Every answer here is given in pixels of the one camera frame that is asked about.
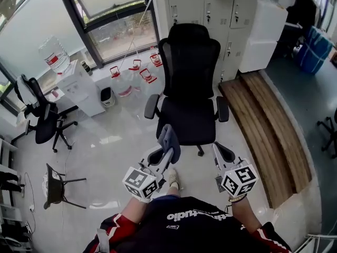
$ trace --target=chair leg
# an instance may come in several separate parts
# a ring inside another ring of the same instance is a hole
[[[74,180],[66,180],[66,181],[63,181],[63,183],[66,184],[66,183],[77,182],[77,181],[84,181],[84,180],[86,180],[86,178],[74,179]]]
[[[68,144],[67,139],[64,137],[63,133],[60,133],[60,136],[62,140],[64,141],[65,145],[68,147],[68,149],[71,150],[72,147]]]
[[[74,124],[74,125],[78,125],[78,123],[77,123],[76,121],[73,121],[73,122],[71,122],[71,123],[68,123],[68,124],[65,124],[65,125],[59,127],[58,130],[63,131],[63,130],[65,130],[65,129],[69,128],[69,127],[70,127],[71,125],[73,125],[73,124]]]
[[[328,143],[326,144],[326,146],[323,146],[322,147],[322,151],[325,151],[326,149],[328,149],[329,148],[329,146],[330,146],[330,144],[332,143],[332,141],[333,141],[333,136],[330,136],[330,140],[328,141]]]
[[[324,122],[318,121],[317,125],[323,125],[324,128],[329,132],[329,133],[333,133],[333,130],[331,128],[329,128]]]
[[[54,143],[53,143],[53,151],[54,151],[54,153],[57,153],[57,149],[55,149],[55,146],[56,146],[56,143],[57,143],[59,135],[60,134],[57,132],[56,135],[55,135],[55,138],[54,138]]]
[[[204,152],[204,150],[202,150],[202,148],[201,148],[200,145],[197,145],[197,147],[198,147],[198,149],[199,149],[198,156],[199,156],[199,157],[202,157],[202,156],[205,154],[205,152]]]
[[[333,146],[335,148],[335,154],[331,156],[332,159],[335,159],[337,158],[337,139],[336,139],[336,136],[334,136],[333,138]]]
[[[70,201],[67,201],[67,200],[63,200],[64,202],[66,202],[66,203],[69,203],[70,205],[73,205],[73,206],[77,206],[77,207],[80,207],[80,208],[83,208],[83,209],[86,209],[86,207],[84,207],[84,206],[81,206],[81,205],[77,205],[77,204],[75,204],[75,203],[72,203],[72,202],[70,202]]]

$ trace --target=shoe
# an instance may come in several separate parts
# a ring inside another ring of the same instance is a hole
[[[21,197],[25,196],[25,187],[21,187]]]
[[[178,173],[176,172],[175,169],[170,169],[168,171],[168,184],[171,186],[173,183],[177,183],[179,190],[180,190],[180,181],[178,177]]]

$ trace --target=office chair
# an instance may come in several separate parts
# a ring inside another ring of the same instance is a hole
[[[203,144],[215,141],[215,120],[226,122],[228,105],[222,96],[216,98],[214,114],[213,73],[220,52],[218,41],[210,39],[205,26],[177,24],[172,26],[168,38],[159,42],[159,52],[165,71],[165,89],[161,111],[159,95],[148,99],[144,116],[159,117],[156,137],[163,126],[170,124],[180,145],[196,145],[203,156]]]
[[[67,145],[68,149],[71,150],[72,147],[68,144],[66,138],[63,135],[63,130],[70,127],[71,125],[78,125],[76,121],[70,122],[63,125],[63,122],[67,118],[66,113],[62,116],[59,115],[58,108],[55,103],[49,102],[43,95],[41,88],[35,78],[27,80],[24,76],[24,82],[34,93],[36,99],[38,100],[39,106],[33,107],[31,104],[26,105],[27,109],[24,112],[25,117],[32,113],[35,117],[38,118],[36,126],[31,126],[30,121],[28,121],[26,126],[26,135],[30,130],[35,130],[35,141],[37,144],[45,143],[49,141],[54,135],[53,151],[57,153],[55,149],[58,137],[61,137],[64,143]],[[17,97],[24,103],[20,95],[17,83],[15,83],[14,90],[17,94]]]
[[[51,166],[49,166],[48,163],[46,165],[47,165],[47,181],[44,181],[46,184],[44,184],[43,186],[45,186],[47,190],[47,201],[43,205],[43,208],[47,209],[50,207],[51,203],[58,204],[61,201],[64,201],[66,203],[69,203],[70,205],[86,209],[86,207],[84,206],[69,202],[67,198],[64,196],[64,186],[67,183],[84,181],[86,180],[86,178],[63,181],[61,176],[65,176],[65,174],[58,173]]]
[[[325,124],[322,121],[317,122],[317,125],[323,125],[324,128],[328,131],[328,133],[330,133],[329,141],[327,142],[326,146],[323,146],[321,149],[322,149],[322,151],[326,151],[329,148],[329,146],[331,145],[331,143],[333,142],[335,154],[333,156],[331,156],[331,158],[335,159],[335,158],[337,158],[337,131],[335,131],[335,128],[333,126],[333,122],[332,122],[331,117],[326,117],[325,120],[330,121],[330,126],[328,126],[327,124]],[[337,109],[335,111],[334,120],[335,120],[335,123],[337,123]]]

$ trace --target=wall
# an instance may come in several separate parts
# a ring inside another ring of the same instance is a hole
[[[0,31],[0,58],[15,76],[48,70],[38,47],[55,35],[71,55],[84,47],[62,0],[26,0]]]
[[[333,43],[337,42],[337,3],[335,4],[335,8],[333,10],[332,19],[330,25],[328,27],[327,34],[331,38]]]
[[[169,35],[169,24],[167,23],[165,0],[153,0],[154,11],[160,39]]]

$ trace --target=tiled floor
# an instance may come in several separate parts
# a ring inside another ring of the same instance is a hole
[[[337,159],[331,159],[333,145],[327,152],[321,151],[329,135],[323,127],[317,127],[316,122],[334,116],[337,69],[326,60],[316,75],[309,75],[301,72],[293,61],[277,59],[272,60],[265,71],[300,124],[311,152],[321,191],[322,234],[336,235]]]
[[[122,178],[130,166],[135,166],[143,152],[156,145],[157,119],[143,118],[144,103],[134,101],[112,107],[93,118],[75,111],[69,120],[77,120],[64,133],[73,150],[67,150],[58,141],[58,153],[51,147],[53,140],[37,145],[35,133],[16,142],[13,167],[19,173],[28,172],[34,190],[36,231],[34,247],[38,252],[81,252],[94,237],[101,221],[122,210],[130,194],[122,185]],[[243,135],[230,113],[227,123],[216,123],[217,140],[232,149],[236,156],[253,162]],[[214,178],[217,169],[211,154],[211,146],[203,146],[205,155],[198,157],[196,147],[182,147],[182,155],[175,165],[178,170],[183,196],[194,196],[221,209],[228,204],[227,193],[219,193]],[[87,209],[66,203],[51,205],[44,210],[42,177],[46,163],[59,172],[66,172],[67,179],[86,177],[87,181],[66,186],[69,201],[84,205]],[[320,201],[315,173],[310,186],[293,195],[276,211],[269,209],[261,181],[249,194],[252,208],[261,223],[272,221],[282,238],[295,249],[308,232],[320,230]],[[161,192],[167,190],[167,184]],[[33,218],[29,212],[32,192],[26,187],[25,198],[14,193],[14,204],[21,208],[23,217],[30,225]]]

